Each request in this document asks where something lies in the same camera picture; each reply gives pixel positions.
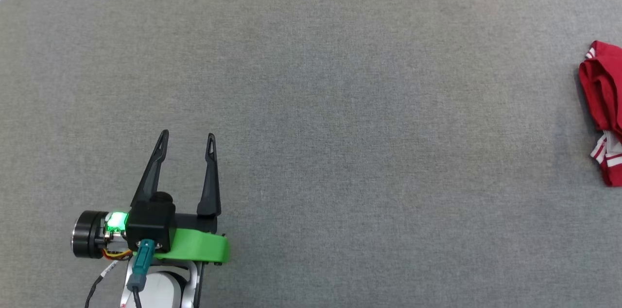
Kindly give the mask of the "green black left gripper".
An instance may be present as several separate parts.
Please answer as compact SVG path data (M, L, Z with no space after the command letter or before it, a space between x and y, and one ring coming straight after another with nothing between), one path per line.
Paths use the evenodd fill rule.
M130 203L133 208L138 202L149 201L158 191L161 164L165 160L169 131L158 136L153 153L147 162L138 188ZM216 138L209 133L205 151L207 163L204 188L196 213L198 216L219 216L221 209L220 183ZM135 255L137 244L129 245L126 239L127 213L122 211L84 211L73 227L73 254L76 257L108 257L120 259ZM191 214L176 214L177 229L171 241L171 249L155 251L157 259L178 261L217 262L229 260L229 242L224 235L215 233L216 219L200 219Z

